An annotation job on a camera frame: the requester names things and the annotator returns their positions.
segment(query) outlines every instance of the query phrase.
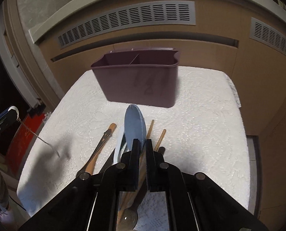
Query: spoon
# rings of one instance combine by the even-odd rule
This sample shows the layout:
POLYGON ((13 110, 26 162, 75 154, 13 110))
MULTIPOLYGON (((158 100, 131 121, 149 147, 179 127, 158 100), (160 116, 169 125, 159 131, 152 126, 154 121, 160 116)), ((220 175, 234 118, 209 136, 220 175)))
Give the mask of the spoon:
MULTIPOLYGON (((158 149, 158 153, 161 153, 163 155, 165 150, 166 149, 164 147, 160 147, 158 149)), ((136 223, 138 222, 138 207, 143 201, 146 193, 147 193, 147 183, 145 178, 141 188, 139 189, 138 194, 133 200, 133 204, 131 205, 131 207, 126 208, 124 210, 124 213, 118 225, 119 231, 132 230, 136 226, 136 223)))

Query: screw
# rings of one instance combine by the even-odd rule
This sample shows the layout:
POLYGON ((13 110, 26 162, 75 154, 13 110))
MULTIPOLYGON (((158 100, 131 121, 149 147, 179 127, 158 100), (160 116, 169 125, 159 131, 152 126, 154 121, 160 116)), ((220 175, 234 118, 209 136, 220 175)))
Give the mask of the screw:
POLYGON ((167 164, 166 162, 162 162, 159 164, 159 167, 162 169, 167 169, 169 167, 169 164, 167 164))
POLYGON ((205 179, 205 174, 203 174, 203 173, 197 173, 195 176, 198 180, 204 180, 205 179))
POLYGON ((80 177, 81 180, 86 180, 86 179, 89 178, 89 173, 84 172, 84 173, 80 174, 79 177, 80 177))
POLYGON ((116 167, 117 167, 118 169, 123 169, 123 168, 126 167, 126 164, 125 164, 125 163, 122 163, 122 162, 119 162, 118 164, 116 164, 116 167))

